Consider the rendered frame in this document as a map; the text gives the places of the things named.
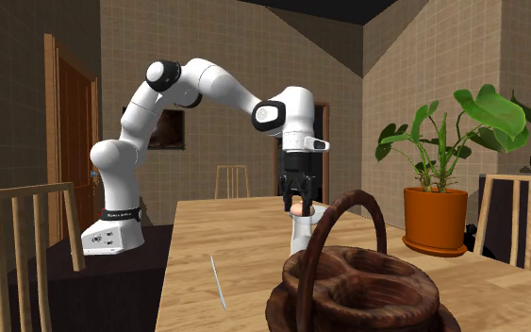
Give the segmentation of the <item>thin silver stick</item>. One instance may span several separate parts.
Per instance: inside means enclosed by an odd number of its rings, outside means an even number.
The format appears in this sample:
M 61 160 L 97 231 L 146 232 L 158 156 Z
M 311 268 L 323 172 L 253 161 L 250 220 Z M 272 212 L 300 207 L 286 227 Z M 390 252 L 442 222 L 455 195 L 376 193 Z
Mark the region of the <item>thin silver stick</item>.
M 222 307 L 223 307 L 224 311 L 227 311 L 226 302 L 225 302 L 225 299 L 224 299 L 224 293 L 223 293 L 222 285 L 221 285 L 220 278 L 219 278 L 219 275 L 218 275 L 218 272 L 217 272 L 217 268 L 216 268 L 214 257 L 210 256 L 209 259 L 210 259 L 211 269 L 212 269 L 212 272 L 214 274 L 214 278 L 215 278 L 215 281 L 216 281 L 217 290 L 218 290 L 218 293 L 219 293 L 219 297 L 220 297 L 220 300 L 221 300 Z

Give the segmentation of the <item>brown wooden panel door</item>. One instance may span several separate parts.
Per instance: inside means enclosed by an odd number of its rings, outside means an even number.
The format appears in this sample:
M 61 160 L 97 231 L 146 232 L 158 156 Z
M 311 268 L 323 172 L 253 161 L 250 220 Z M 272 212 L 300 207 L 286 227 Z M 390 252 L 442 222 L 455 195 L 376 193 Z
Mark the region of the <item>brown wooden panel door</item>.
M 99 180 L 90 150 L 99 139 L 98 78 L 51 34 L 43 36 L 46 163 L 50 183 L 75 186 L 79 229 L 97 220 Z

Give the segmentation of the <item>white egg cup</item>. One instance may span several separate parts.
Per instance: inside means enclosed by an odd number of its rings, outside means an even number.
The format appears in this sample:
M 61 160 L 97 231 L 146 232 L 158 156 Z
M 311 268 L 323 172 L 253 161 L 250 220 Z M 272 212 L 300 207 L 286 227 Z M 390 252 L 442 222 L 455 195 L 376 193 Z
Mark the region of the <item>white egg cup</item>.
M 310 216 L 295 216 L 289 212 L 292 219 L 292 233 L 290 253 L 293 255 L 301 250 L 306 250 L 312 235 L 312 227 L 321 220 L 326 207 L 313 205 L 315 212 Z

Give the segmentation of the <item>light wooden table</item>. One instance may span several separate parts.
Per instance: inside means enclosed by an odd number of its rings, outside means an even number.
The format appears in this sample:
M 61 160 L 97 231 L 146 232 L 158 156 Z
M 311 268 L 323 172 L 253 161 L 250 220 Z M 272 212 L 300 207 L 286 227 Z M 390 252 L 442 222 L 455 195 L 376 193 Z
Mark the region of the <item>light wooden table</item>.
M 531 272 L 475 253 L 426 256 L 407 248 L 403 235 L 388 227 L 389 254 L 431 277 L 462 332 L 531 332 Z M 179 202 L 156 331 L 269 332 L 266 302 L 281 282 L 290 238 L 279 197 Z

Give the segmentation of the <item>green plant in orange pot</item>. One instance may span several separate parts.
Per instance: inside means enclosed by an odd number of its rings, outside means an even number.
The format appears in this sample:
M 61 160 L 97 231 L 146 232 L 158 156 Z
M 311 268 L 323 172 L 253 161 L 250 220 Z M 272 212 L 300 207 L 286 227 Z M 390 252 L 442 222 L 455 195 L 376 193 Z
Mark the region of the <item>green plant in orange pot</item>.
M 472 154 L 467 143 L 508 153 L 526 145 L 531 125 L 531 108 L 515 97 L 506 99 L 491 84 L 482 86 L 476 96 L 457 90 L 454 98 L 462 108 L 459 115 L 476 121 L 466 133 L 455 127 L 456 142 L 447 142 L 447 119 L 440 123 L 433 119 L 439 106 L 435 100 L 416 111 L 411 125 L 388 124 L 374 152 L 380 161 L 396 150 L 392 145 L 398 141 L 408 141 L 418 150 L 418 162 L 407 158 L 420 186 L 404 189 L 403 243 L 436 257 L 459 257 L 467 251 L 463 239 L 468 193 L 452 187 L 457 163 Z

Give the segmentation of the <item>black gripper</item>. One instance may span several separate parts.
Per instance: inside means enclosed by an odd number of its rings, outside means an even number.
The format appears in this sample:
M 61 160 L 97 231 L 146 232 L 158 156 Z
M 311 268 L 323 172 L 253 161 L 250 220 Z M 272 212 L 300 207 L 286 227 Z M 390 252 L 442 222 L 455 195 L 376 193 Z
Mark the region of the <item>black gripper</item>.
M 295 184 L 299 185 L 302 197 L 302 214 L 312 215 L 312 181 L 315 180 L 315 174 L 312 171 L 312 153 L 282 151 L 278 163 L 278 189 L 283 197 L 284 210 L 290 211 Z

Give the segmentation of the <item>dark framed wall picture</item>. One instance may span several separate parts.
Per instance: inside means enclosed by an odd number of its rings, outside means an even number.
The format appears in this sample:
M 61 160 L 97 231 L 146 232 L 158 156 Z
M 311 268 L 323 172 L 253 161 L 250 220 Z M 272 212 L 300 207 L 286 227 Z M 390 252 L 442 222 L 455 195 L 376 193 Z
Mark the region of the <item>dark framed wall picture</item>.
M 137 152 L 151 149 L 184 148 L 184 112 L 160 110 L 154 113 L 136 105 L 123 108 L 120 141 Z

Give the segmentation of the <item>dark robot stand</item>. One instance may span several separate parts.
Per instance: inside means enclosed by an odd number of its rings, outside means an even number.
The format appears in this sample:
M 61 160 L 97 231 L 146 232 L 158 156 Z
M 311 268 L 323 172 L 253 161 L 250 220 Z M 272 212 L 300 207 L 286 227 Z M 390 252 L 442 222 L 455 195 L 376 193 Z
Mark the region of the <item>dark robot stand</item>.
M 155 332 L 173 228 L 146 226 L 145 243 L 115 256 L 88 256 L 73 269 L 70 243 L 47 249 L 53 332 Z

